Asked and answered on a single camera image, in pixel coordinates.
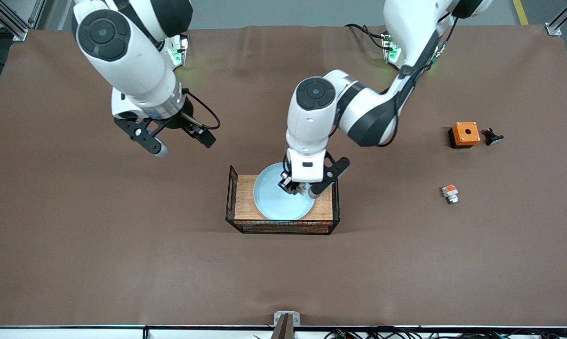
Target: orange box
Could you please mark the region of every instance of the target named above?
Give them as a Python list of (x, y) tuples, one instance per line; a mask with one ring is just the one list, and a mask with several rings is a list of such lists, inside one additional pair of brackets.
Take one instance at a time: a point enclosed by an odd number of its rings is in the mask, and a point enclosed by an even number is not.
[(475, 122), (458, 122), (448, 130), (452, 148), (470, 148), (479, 143), (479, 129)]

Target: yellow line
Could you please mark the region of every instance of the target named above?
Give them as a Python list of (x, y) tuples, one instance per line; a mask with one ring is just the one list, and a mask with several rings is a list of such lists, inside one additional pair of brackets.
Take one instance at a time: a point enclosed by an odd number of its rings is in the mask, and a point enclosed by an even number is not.
[(515, 6), (515, 11), (518, 13), (519, 23), (521, 25), (528, 25), (528, 18), (526, 17), (526, 12), (524, 12), (524, 6), (522, 6), (522, 1), (513, 0), (513, 5)]

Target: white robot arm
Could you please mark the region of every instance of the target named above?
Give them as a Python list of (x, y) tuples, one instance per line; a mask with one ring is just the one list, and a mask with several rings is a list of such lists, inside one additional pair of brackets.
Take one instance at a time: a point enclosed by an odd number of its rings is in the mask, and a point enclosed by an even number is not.
[[(215, 141), (210, 129), (217, 127), (193, 118), (187, 90), (157, 49), (158, 41), (185, 32), (191, 15), (188, 0), (77, 0), (74, 6), (77, 44), (113, 86), (114, 122), (157, 157), (168, 153), (156, 137), (165, 127), (183, 129), (206, 148)], [(150, 122), (158, 128), (149, 131)]]
[[(386, 28), (402, 46), (398, 75), (388, 90), (378, 93), (339, 69), (303, 80), (292, 95), (287, 116), (283, 180), (290, 194), (319, 197), (350, 165), (334, 161), (326, 151), (332, 127), (341, 129), (359, 146), (387, 146), (396, 135), (398, 117), (423, 72), (435, 60), (443, 30), (441, 18), (475, 16), (492, 0), (387, 0)], [(332, 166), (324, 165), (328, 157)]]

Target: wire basket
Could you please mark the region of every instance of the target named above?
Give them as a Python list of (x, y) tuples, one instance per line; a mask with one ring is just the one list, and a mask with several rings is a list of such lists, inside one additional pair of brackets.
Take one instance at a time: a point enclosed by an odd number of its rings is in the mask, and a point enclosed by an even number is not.
[(270, 220), (236, 219), (236, 200), (238, 197), (238, 174), (229, 168), (229, 192), (227, 193), (227, 215), (225, 220), (243, 234), (331, 234), (340, 223), (340, 208), (337, 182), (331, 185), (331, 219)]

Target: blue plate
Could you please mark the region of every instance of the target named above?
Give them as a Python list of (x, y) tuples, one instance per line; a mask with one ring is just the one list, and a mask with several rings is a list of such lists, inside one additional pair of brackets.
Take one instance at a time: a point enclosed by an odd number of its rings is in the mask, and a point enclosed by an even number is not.
[(283, 165), (281, 162), (264, 168), (254, 184), (254, 202), (260, 213), (271, 220), (298, 220), (315, 204), (307, 194), (291, 195), (279, 187)]

